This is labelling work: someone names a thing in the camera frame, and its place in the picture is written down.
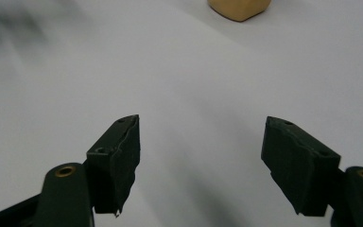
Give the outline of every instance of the tan object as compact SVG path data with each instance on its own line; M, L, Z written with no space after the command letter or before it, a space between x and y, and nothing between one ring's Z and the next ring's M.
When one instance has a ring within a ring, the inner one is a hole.
M242 22L267 9L270 0L208 0L208 4L220 15Z

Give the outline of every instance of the white background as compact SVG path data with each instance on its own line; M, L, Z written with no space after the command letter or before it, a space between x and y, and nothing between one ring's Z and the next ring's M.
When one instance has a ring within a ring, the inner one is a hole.
M95 226L330 226L260 159L268 115L363 166L363 1L274 0L244 23L205 0L0 0L0 210L140 114L119 218Z

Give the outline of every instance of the white table surface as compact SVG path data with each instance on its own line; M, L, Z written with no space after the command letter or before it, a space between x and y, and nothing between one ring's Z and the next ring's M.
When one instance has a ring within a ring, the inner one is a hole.
M363 166L363 1L274 0L244 23L205 0L0 0L0 210L140 114L119 218L95 226L330 226L260 159L268 115Z

